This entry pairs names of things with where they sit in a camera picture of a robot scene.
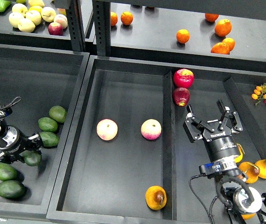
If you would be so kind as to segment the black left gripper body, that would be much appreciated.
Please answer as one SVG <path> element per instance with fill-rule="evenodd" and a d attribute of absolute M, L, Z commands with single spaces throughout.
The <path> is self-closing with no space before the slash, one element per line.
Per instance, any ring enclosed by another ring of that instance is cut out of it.
<path fill-rule="evenodd" d="M 0 150 L 8 155 L 17 155 L 30 147 L 31 141 L 23 132 L 14 126 L 8 126 L 7 132 L 2 138 L 7 145 Z"/>

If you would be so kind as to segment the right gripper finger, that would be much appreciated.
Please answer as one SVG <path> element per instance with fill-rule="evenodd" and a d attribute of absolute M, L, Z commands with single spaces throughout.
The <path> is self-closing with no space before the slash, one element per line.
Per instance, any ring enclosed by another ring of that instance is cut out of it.
<path fill-rule="evenodd" d="M 217 106 L 222 114 L 217 130 L 224 131 L 228 128 L 231 134 L 237 134 L 243 131 L 243 126 L 237 111 L 232 111 L 225 106 L 221 99 L 217 101 Z"/>
<path fill-rule="evenodd" d="M 207 122 L 200 120 L 194 115 L 191 104 L 189 104 L 186 109 L 187 115 L 183 124 L 183 128 L 191 143 L 202 139 L 204 130 L 212 133 L 212 126 Z"/>

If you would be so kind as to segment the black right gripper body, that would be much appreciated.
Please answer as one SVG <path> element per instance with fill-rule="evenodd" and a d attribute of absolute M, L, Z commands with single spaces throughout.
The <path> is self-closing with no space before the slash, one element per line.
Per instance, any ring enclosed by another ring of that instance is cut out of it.
<path fill-rule="evenodd" d="M 204 144 L 211 162 L 232 156 L 233 159 L 240 155 L 236 141 L 230 128 L 222 131 L 204 131 Z"/>

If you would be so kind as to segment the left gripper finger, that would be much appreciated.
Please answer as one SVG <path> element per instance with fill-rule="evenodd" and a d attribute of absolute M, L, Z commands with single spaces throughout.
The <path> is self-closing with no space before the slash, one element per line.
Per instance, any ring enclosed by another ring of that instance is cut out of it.
<path fill-rule="evenodd" d="M 39 133 L 34 133 L 32 136 L 28 137 L 28 147 L 29 151 L 38 151 L 43 147 L 42 137 Z"/>
<path fill-rule="evenodd" d="M 0 151 L 0 163 L 13 164 L 14 162 L 25 163 L 25 160 L 19 152 L 4 152 Z"/>

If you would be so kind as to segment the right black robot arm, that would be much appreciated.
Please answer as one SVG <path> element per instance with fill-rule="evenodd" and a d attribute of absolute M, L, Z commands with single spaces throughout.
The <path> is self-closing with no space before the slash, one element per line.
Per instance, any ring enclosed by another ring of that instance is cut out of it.
<path fill-rule="evenodd" d="M 266 193 L 260 194 L 246 181 L 248 175 L 237 167 L 235 159 L 239 149 L 233 138 L 243 131 L 237 111 L 217 101 L 222 114 L 220 119 L 203 121 L 194 115 L 191 105 L 187 106 L 187 115 L 183 127 L 190 142 L 203 140 L 210 162 L 199 166 L 199 177 L 215 180 L 216 196 L 228 214 L 238 224 L 244 224 L 244 215 L 256 214 L 261 224 L 266 224 Z"/>

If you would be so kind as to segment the yellow pear under arm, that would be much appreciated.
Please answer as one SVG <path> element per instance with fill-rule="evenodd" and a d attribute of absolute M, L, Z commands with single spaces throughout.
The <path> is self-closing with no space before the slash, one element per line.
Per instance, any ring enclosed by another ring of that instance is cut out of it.
<path fill-rule="evenodd" d="M 242 217 L 244 220 L 248 220 L 248 219 L 253 218 L 255 215 L 256 215 L 256 213 L 242 214 L 241 217 Z"/>

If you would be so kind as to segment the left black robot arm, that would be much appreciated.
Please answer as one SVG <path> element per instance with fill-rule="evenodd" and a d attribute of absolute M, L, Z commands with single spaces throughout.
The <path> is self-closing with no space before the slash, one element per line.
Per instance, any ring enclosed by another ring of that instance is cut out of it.
<path fill-rule="evenodd" d="M 7 105 L 0 105 L 0 162 L 12 164 L 15 161 L 25 163 L 24 152 L 34 152 L 41 156 L 40 148 L 43 147 L 39 133 L 26 136 L 19 128 L 8 125 L 6 117 L 11 115 L 12 107 L 21 101 L 21 97 L 15 97 Z"/>

